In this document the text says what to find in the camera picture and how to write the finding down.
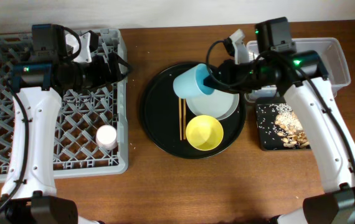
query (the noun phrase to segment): chopsticks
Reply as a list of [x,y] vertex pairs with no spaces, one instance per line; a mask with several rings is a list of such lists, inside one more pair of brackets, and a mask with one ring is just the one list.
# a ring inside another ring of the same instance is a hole
[[186,139],[186,99],[183,99],[183,139]]
[[180,140],[186,139],[186,99],[183,99],[183,130],[182,130],[182,99],[179,98],[179,135]]
[[179,134],[182,141],[182,99],[179,97]]

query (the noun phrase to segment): small white cup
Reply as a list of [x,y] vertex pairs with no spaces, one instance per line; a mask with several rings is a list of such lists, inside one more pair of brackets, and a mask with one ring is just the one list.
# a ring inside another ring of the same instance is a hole
[[111,125],[101,126],[96,132],[96,143],[106,150],[117,147],[116,129]]

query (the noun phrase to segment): gray dish rack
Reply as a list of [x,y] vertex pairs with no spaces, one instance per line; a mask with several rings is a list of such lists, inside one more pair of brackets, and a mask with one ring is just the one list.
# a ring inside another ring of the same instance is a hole
[[[87,30],[76,30],[81,35]],[[116,52],[125,61],[126,46],[118,29],[98,29],[99,46],[92,54]],[[0,182],[6,179],[11,156],[14,128],[12,96],[5,81],[13,65],[32,48],[31,34],[0,35]],[[128,168],[128,122],[126,119],[126,80],[98,89],[95,93],[78,94],[69,90],[64,95],[54,141],[54,177],[86,177],[121,174]],[[104,124],[117,129],[118,147],[106,150],[95,143],[96,130]]]

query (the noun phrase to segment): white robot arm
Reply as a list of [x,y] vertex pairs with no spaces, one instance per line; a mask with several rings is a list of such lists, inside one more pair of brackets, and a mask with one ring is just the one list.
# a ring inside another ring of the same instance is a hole
[[[330,81],[319,77],[313,78],[312,82],[319,89],[324,101],[345,132],[345,137],[355,155],[355,143],[336,106]],[[328,115],[323,112],[323,107],[310,84],[307,81],[304,81],[303,84],[300,87],[291,86],[284,94],[284,99],[295,111],[308,136],[318,164],[324,192],[339,191],[341,190],[340,185],[343,183],[347,183],[349,187],[355,187],[353,167],[351,167],[349,156],[344,150],[345,146],[338,130]],[[277,221],[278,224],[308,223],[302,208],[278,217]]]
[[[354,223],[355,143],[336,106],[328,72],[320,56],[312,50],[296,52],[285,17],[255,25],[260,55],[252,62],[238,57],[240,52],[245,52],[242,50],[244,35],[239,33],[211,45],[206,57],[210,77],[204,84],[230,93],[276,85],[305,130],[325,192],[306,198],[303,208],[274,217],[270,223]],[[235,60],[225,60],[216,72],[212,72],[209,54],[215,44],[221,42]]]
[[[67,38],[64,31],[70,33]],[[114,52],[92,57],[98,47],[98,36],[92,31],[79,36],[55,24],[34,25],[32,39],[31,59],[14,66],[9,85],[15,126],[0,223],[102,224],[79,217],[73,201],[56,197],[55,125],[64,91],[96,90],[121,81],[131,67]],[[66,44],[73,47],[70,55]],[[121,72],[120,64],[127,72]]]

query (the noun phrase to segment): light blue plastic cup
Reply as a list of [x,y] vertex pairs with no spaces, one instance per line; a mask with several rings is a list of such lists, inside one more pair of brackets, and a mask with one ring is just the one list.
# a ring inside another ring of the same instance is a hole
[[204,79],[208,76],[207,66],[199,64],[176,77],[173,81],[173,90],[182,99],[210,95],[214,89],[204,85]]

